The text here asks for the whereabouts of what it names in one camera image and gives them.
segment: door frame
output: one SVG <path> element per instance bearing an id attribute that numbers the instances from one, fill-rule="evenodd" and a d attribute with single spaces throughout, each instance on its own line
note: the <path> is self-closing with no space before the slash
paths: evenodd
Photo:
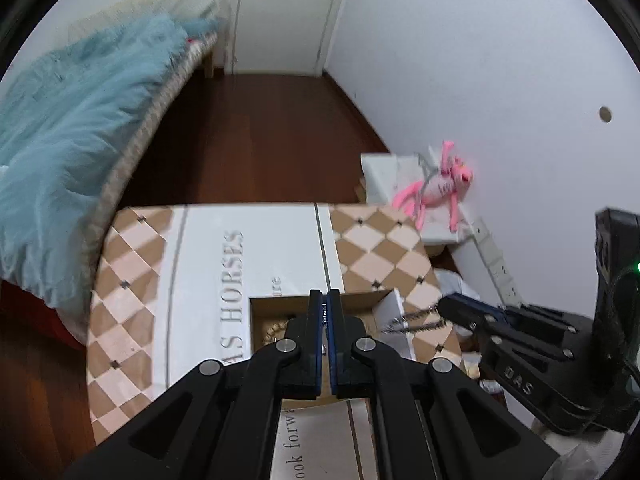
<path id="1" fill-rule="evenodd" d="M 229 37 L 226 42 L 225 51 L 225 73 L 233 74 L 234 72 L 234 56 L 236 52 L 236 29 L 238 28 L 238 15 L 240 10 L 240 4 L 242 0 L 231 0 L 231 14 L 229 18 Z M 331 43 L 331 37 L 334 32 L 335 22 L 338 17 L 338 10 L 342 0 L 331 0 L 329 6 L 329 12 L 327 13 L 326 21 L 324 23 L 324 31 L 322 32 L 322 40 L 320 42 L 318 60 L 316 60 L 316 66 L 314 69 L 315 76 L 322 75 L 322 69 L 326 62 L 327 54 L 329 53 L 329 46 Z"/>

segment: pink panther plush toy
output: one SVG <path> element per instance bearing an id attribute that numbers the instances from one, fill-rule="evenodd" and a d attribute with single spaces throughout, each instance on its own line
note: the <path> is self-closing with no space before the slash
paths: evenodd
<path id="1" fill-rule="evenodd" d="M 407 216 L 414 218 L 418 231 L 421 231 L 424 225 L 426 209 L 446 197 L 449 197 L 451 210 L 449 229 L 452 233 L 458 230 L 458 222 L 460 221 L 458 193 L 466 191 L 474 174 L 459 157 L 450 156 L 453 146 L 454 143 L 450 140 L 445 140 L 442 143 L 439 174 L 429 179 L 426 185 L 423 180 L 414 182 L 398 192 L 391 203 L 396 209 L 401 209 Z"/>

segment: white door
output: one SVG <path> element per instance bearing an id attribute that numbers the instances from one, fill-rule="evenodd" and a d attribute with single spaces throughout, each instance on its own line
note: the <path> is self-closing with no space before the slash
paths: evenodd
<path id="1" fill-rule="evenodd" d="M 233 72 L 319 74 L 332 1 L 240 0 Z"/>

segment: power strip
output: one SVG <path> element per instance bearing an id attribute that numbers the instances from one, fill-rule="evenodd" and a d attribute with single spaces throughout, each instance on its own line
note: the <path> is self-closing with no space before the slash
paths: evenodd
<path id="1" fill-rule="evenodd" d="M 470 225 L 482 262 L 489 271 L 502 302 L 508 305 L 523 304 L 524 300 L 518 293 L 513 277 L 507 269 L 502 251 L 496 245 L 484 220 L 478 217 Z"/>

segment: das logo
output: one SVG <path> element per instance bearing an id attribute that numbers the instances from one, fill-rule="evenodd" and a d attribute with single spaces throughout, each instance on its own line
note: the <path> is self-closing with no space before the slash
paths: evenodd
<path id="1" fill-rule="evenodd" d="M 533 384 L 523 381 L 522 376 L 517 374 L 510 366 L 505 367 L 504 376 L 521 389 L 526 395 L 533 392 Z"/>

